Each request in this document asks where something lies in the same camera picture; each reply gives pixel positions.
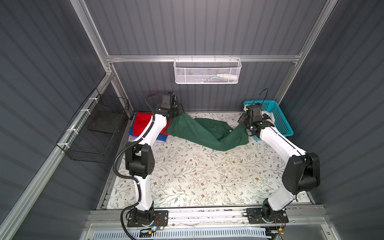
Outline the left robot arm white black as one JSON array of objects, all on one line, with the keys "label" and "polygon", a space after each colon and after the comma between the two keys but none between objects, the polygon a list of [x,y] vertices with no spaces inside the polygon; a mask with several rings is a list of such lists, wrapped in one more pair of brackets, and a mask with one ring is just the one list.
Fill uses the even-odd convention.
[{"label": "left robot arm white black", "polygon": [[152,146],[162,130],[175,117],[184,113],[183,106],[178,103],[176,95],[169,92],[162,101],[151,109],[151,117],[141,134],[125,150],[126,169],[138,181],[136,195],[138,205],[135,211],[138,217],[152,221],[154,218],[154,201],[151,197],[150,175],[155,167],[155,157]]}]

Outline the green t-shirt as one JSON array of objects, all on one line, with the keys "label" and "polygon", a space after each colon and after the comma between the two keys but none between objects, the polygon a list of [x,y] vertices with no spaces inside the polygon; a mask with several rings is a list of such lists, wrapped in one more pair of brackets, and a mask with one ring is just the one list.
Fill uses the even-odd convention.
[{"label": "green t-shirt", "polygon": [[174,118],[165,133],[217,151],[228,151],[249,143],[249,136],[243,125],[233,129],[226,122],[192,118],[189,114]]}]

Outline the teal plastic laundry basket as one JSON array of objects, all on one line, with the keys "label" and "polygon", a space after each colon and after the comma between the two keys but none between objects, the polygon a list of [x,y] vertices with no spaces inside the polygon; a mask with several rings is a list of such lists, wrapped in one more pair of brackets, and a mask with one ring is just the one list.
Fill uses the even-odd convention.
[{"label": "teal plastic laundry basket", "polygon": [[251,101],[244,101],[243,104],[244,106],[261,104],[262,112],[267,112],[269,116],[271,114],[274,115],[274,120],[275,120],[274,125],[284,137],[291,137],[294,135],[294,131],[292,127],[290,126],[288,120],[286,119],[285,115],[283,114],[280,106],[276,101],[251,100]]}]

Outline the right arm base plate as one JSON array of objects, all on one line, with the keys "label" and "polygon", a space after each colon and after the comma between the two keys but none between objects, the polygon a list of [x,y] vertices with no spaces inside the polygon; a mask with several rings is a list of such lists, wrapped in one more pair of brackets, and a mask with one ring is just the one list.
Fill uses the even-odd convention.
[{"label": "right arm base plate", "polygon": [[246,208],[243,212],[250,224],[287,224],[288,215],[284,210],[272,211],[268,208]]}]

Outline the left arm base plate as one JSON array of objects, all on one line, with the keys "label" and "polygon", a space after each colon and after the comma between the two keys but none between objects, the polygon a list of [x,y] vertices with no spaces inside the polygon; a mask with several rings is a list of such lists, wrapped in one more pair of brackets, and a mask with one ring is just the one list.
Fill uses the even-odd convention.
[{"label": "left arm base plate", "polygon": [[133,209],[126,216],[127,227],[166,227],[168,225],[169,211],[139,211]]}]

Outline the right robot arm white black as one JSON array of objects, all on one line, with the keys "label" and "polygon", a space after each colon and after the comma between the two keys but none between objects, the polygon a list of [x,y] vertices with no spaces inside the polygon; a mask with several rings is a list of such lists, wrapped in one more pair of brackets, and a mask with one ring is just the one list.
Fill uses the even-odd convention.
[{"label": "right robot arm white black", "polygon": [[262,217],[271,222],[296,199],[297,194],[310,191],[321,183],[320,158],[297,147],[277,129],[270,114],[262,112],[259,103],[244,106],[244,113],[238,123],[245,126],[251,136],[266,142],[286,163],[281,187],[265,199]]}]

